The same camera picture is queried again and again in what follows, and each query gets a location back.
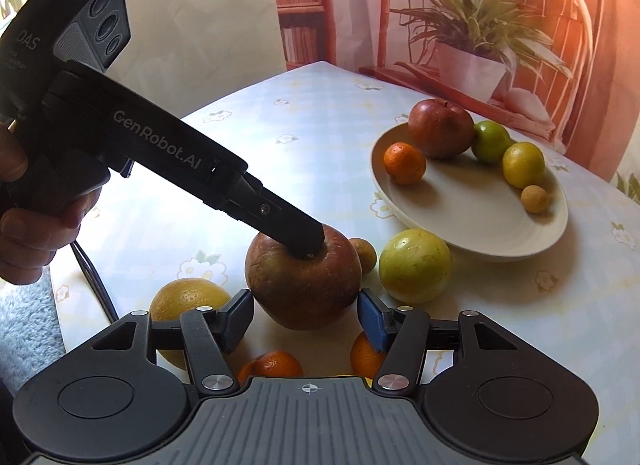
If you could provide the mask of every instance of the human hand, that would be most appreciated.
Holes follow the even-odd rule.
[[[14,182],[28,160],[14,135],[0,125],[0,181]],[[100,189],[73,202],[59,217],[12,208],[0,219],[0,277],[14,285],[35,283],[56,251],[75,241],[80,222],[100,196]]]

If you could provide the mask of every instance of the white tablecloth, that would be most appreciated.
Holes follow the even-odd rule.
[[[368,239],[380,253],[404,226],[376,196],[369,152],[422,98],[320,62],[236,92],[184,121],[244,158],[265,187],[347,237]],[[516,263],[484,263],[455,252],[452,281],[428,311],[452,319],[461,309],[482,311],[579,375],[600,403],[585,459],[638,465],[640,208],[571,161],[549,150],[545,155],[570,208],[561,240]],[[79,242],[124,315],[148,308],[156,291],[178,277],[204,276],[231,294],[245,287],[244,255],[254,235],[136,165],[128,180],[114,175],[105,186]],[[50,268],[70,350],[107,321],[70,249]],[[363,285],[390,301],[375,271]],[[349,352],[359,332],[354,311],[317,333],[298,333],[275,325],[257,307],[234,358],[237,365],[282,349],[307,375],[350,373]]]

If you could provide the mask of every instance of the bookshelf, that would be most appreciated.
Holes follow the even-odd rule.
[[[276,0],[287,69],[319,60],[335,63],[331,0]]]

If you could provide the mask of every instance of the silver screw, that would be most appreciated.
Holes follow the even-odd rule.
[[[402,375],[382,375],[378,379],[378,385],[382,387],[382,389],[399,391],[409,386],[409,379]]]
[[[222,391],[234,385],[234,379],[227,375],[208,375],[202,379],[202,385],[211,391]]]

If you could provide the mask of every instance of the red apple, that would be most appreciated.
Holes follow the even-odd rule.
[[[443,99],[418,102],[409,113],[409,134],[427,158],[451,158],[471,147],[474,121],[465,108]]]
[[[360,290],[356,249],[336,229],[323,227],[324,246],[308,259],[294,257],[262,233],[247,250],[247,285],[263,310],[285,328],[315,330],[335,322]]]

